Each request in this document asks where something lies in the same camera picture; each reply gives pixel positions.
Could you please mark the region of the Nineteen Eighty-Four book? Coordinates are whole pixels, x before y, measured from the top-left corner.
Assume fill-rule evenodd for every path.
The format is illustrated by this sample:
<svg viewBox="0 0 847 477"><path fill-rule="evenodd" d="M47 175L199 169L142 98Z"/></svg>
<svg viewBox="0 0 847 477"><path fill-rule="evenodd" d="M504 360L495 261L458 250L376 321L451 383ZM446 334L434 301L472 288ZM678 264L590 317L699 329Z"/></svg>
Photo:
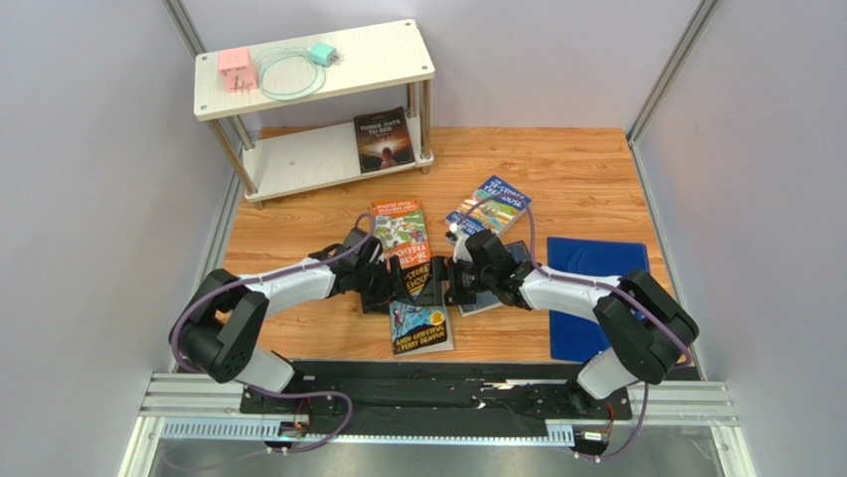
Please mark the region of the Nineteen Eighty-Four book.
<svg viewBox="0 0 847 477"><path fill-rule="evenodd" d="M506 243L505 248L517 263L530 258L530 250L524 240ZM458 310L462 317L469 317L502 306L503 303L492 292L480 292L476 294L476 301L473 304L460 305Z"/></svg>

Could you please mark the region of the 169-Storey Treehouse book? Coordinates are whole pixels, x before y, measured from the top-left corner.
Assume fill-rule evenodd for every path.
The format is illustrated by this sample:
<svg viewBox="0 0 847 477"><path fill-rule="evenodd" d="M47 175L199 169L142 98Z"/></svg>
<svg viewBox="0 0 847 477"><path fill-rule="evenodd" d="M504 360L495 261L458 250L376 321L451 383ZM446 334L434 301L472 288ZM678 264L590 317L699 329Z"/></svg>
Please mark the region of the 169-Storey Treehouse book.
<svg viewBox="0 0 847 477"><path fill-rule="evenodd" d="M414 305L390 304L392 351L395 357L452 351L453 336L445 306L417 306L417 297L428 275L428 263L418 265L411 280Z"/></svg>

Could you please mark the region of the orange 78-Storey Treehouse book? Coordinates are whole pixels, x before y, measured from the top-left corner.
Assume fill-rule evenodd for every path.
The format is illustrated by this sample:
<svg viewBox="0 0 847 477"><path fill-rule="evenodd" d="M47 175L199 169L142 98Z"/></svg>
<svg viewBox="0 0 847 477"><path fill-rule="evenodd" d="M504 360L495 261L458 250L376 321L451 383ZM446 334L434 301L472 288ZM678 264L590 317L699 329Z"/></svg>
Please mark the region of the orange 78-Storey Treehouse book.
<svg viewBox="0 0 847 477"><path fill-rule="evenodd" d="M374 202L371 213L386 259L397 257L403 269L428 263L430 246L419 199Z"/></svg>

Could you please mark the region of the blue 91-Storey Treehouse book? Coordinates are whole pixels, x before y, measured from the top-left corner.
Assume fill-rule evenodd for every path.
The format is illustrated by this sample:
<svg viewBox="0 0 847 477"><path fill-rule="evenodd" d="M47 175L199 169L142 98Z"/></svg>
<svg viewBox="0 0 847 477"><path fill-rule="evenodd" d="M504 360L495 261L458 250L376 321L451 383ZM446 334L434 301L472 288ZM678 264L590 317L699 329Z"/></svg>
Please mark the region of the blue 91-Storey Treehouse book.
<svg viewBox="0 0 847 477"><path fill-rule="evenodd" d="M530 196L492 175L450 212L444 221L447 228L450 223L458 224L466 238L482 230L491 230L496 236L502 236L526 214L532 202Z"/></svg>

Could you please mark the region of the Three Days to See book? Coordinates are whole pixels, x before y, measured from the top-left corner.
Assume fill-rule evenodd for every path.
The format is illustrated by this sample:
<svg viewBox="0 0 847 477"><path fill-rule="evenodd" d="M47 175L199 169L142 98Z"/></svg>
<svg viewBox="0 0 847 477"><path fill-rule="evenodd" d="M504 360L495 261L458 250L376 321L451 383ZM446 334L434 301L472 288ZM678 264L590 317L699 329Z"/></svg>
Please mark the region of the Three Days to See book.
<svg viewBox="0 0 847 477"><path fill-rule="evenodd" d="M402 107L354 118L358 158L363 174L399 167L414 161L406 118Z"/></svg>

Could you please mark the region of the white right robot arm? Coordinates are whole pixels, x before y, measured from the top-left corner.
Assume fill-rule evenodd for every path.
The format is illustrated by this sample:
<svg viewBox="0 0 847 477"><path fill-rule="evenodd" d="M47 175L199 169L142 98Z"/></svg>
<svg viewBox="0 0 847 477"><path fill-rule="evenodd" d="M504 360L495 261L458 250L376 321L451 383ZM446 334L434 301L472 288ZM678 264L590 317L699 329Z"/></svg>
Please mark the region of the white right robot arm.
<svg viewBox="0 0 847 477"><path fill-rule="evenodd" d="M602 399L631 384L661 384L700 329L646 270L623 276L557 272L534 258L517 260L489 230L457 240L451 256L433 257L417 306L473 303L480 293L525 310L569 314L596 323L608 349L576 377L586 397Z"/></svg>

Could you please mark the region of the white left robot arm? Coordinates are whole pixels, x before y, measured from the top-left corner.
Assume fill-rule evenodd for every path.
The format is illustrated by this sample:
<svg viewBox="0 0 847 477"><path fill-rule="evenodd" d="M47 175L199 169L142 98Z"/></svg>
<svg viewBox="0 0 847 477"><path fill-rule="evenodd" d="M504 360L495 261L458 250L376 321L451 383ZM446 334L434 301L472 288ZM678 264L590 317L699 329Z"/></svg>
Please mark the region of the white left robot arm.
<svg viewBox="0 0 847 477"><path fill-rule="evenodd" d="M347 292L359 294L365 312L396 299L414 302L399 260L387 257L372 234L353 228L342 242L265 274L210 272L169 333L171 351L182 368L219 384L281 393L296 370L258 345L265 319Z"/></svg>

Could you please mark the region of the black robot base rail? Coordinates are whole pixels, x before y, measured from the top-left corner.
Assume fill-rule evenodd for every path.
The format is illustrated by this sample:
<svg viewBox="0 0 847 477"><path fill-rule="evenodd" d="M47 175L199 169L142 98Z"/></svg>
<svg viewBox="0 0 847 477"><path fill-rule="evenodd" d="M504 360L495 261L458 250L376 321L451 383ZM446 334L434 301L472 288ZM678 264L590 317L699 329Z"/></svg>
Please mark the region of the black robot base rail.
<svg viewBox="0 0 847 477"><path fill-rule="evenodd" d="M555 363L298 360L287 399L242 395L245 414L296 414L325 434L353 414L345 436L542 437L550 420L602 425L633 417L626 390L578 394L578 366Z"/></svg>

